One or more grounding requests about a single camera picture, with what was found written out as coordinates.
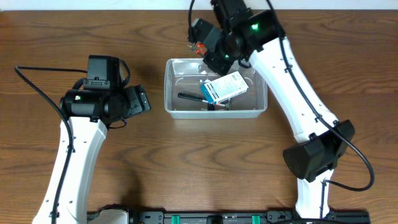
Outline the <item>red handled pliers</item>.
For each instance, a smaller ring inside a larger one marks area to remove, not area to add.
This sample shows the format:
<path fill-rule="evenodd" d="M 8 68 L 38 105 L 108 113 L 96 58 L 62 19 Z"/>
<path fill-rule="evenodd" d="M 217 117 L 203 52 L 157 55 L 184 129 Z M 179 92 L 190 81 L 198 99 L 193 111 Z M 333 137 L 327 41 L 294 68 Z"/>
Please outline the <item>red handled pliers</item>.
<path fill-rule="evenodd" d="M 201 57 L 205 56 L 205 51 L 203 50 L 205 46 L 203 44 L 201 43 L 187 44 L 187 47 L 189 48 L 189 51 L 194 52 L 200 55 Z"/>

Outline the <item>blue white cardboard box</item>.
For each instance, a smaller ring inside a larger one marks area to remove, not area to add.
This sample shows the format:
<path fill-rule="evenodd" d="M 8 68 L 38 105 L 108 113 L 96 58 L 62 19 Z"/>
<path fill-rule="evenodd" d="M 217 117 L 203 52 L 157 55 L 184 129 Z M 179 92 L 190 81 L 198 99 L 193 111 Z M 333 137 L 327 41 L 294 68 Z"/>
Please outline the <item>blue white cardboard box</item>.
<path fill-rule="evenodd" d="M 233 72 L 200 87 L 204 97 L 210 103 L 221 103 L 249 90 L 239 72 Z"/>

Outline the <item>silver double ended wrench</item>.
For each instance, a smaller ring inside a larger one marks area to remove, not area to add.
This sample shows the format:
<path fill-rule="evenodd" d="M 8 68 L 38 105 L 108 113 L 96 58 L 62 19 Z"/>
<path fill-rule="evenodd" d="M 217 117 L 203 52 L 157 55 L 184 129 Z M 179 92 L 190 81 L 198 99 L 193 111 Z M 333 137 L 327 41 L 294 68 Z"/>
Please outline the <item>silver double ended wrench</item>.
<path fill-rule="evenodd" d="M 199 79 L 200 85 L 204 85 L 204 84 L 209 83 L 209 82 L 211 82 L 211 80 L 201 80 L 201 79 Z"/>

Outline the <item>clear plastic container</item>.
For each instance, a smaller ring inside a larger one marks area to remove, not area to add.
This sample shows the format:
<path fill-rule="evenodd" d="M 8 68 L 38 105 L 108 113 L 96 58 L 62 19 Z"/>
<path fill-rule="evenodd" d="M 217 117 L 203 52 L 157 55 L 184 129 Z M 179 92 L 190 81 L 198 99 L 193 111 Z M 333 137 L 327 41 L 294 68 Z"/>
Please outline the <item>clear plastic container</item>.
<path fill-rule="evenodd" d="M 164 108 L 174 119 L 257 118 L 267 109 L 267 84 L 252 68 L 234 63 L 248 90 L 224 101 L 211 102 L 201 87 L 221 76 L 199 58 L 172 58 L 165 66 Z"/>

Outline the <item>small black handled hammer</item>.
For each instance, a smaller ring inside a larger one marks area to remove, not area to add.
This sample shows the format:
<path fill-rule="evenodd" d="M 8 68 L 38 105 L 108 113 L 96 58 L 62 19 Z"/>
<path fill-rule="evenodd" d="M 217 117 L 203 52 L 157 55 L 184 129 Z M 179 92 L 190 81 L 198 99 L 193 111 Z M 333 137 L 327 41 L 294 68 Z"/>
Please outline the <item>small black handled hammer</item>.
<path fill-rule="evenodd" d="M 226 108 L 227 110 L 231 110 L 231 109 L 232 109 L 232 104 L 231 104 L 230 101 L 227 102 L 227 104 L 222 104 L 222 103 L 210 103 L 209 101 L 205 100 L 205 99 L 202 98 L 202 97 L 193 96 L 193 95 L 189 95 L 189 94 L 186 94 L 186 93 L 178 93 L 177 96 L 178 96 L 179 98 L 182 98 L 182 99 L 185 99 L 185 100 L 198 101 L 198 102 L 201 102 L 201 103 L 204 103 L 204 104 L 207 104 L 207 105 L 208 105 L 208 104 L 213 104 L 214 106 L 224 107 L 224 108 Z"/>

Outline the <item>yellow black screwdriver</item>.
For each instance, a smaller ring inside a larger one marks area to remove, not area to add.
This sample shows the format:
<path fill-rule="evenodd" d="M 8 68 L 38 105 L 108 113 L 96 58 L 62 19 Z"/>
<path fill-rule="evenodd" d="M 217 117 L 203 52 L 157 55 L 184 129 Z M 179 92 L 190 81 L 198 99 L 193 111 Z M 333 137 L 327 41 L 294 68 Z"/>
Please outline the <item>yellow black screwdriver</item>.
<path fill-rule="evenodd" d="M 208 111 L 214 111 L 215 110 L 215 106 L 213 104 L 208 104 L 207 110 Z"/>

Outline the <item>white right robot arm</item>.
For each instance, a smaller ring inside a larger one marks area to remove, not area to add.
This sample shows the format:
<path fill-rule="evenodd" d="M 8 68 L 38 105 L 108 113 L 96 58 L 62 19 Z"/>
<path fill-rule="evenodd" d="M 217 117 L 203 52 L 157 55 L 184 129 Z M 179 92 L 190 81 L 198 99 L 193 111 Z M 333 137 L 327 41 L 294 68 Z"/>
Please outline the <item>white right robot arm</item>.
<path fill-rule="evenodd" d="M 297 178 L 296 214 L 326 218 L 328 188 L 339 158 L 350 147 L 355 130 L 323 104 L 299 67 L 273 9 L 258 14 L 243 1 L 212 1 L 213 25 L 190 19 L 190 40 L 206 47 L 209 69 L 226 75 L 234 63 L 253 68 L 267 83 L 290 124 L 296 144 L 283 151 Z"/>

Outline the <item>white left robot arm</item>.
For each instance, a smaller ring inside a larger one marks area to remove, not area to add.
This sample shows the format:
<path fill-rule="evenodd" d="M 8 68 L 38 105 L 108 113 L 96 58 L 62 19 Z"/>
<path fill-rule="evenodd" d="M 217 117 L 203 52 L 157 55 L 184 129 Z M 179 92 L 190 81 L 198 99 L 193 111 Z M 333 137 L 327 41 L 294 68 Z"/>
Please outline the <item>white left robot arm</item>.
<path fill-rule="evenodd" d="M 130 76 L 125 61 L 91 55 L 87 77 L 61 98 L 57 157 L 34 223 L 88 223 L 91 181 L 109 129 L 150 110 L 143 86 L 128 85 Z"/>

